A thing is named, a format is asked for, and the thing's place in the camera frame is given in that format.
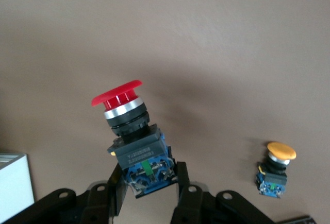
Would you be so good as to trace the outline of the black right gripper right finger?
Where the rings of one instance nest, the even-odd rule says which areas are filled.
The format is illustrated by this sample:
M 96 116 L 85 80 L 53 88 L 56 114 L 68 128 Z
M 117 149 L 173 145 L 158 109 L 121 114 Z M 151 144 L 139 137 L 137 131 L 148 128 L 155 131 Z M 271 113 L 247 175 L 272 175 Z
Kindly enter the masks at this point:
M 186 162 L 177 162 L 177 207 L 170 223 L 202 223 L 202 203 L 209 187 L 202 182 L 190 181 Z

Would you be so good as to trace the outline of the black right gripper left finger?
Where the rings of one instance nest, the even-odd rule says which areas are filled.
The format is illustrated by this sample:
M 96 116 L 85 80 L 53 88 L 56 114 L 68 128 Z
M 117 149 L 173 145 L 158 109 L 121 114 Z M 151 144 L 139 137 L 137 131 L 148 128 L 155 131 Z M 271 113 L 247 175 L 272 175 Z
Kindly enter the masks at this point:
M 92 183 L 87 190 L 87 203 L 80 223 L 113 223 L 119 216 L 127 192 L 123 172 L 116 166 L 108 180 Z

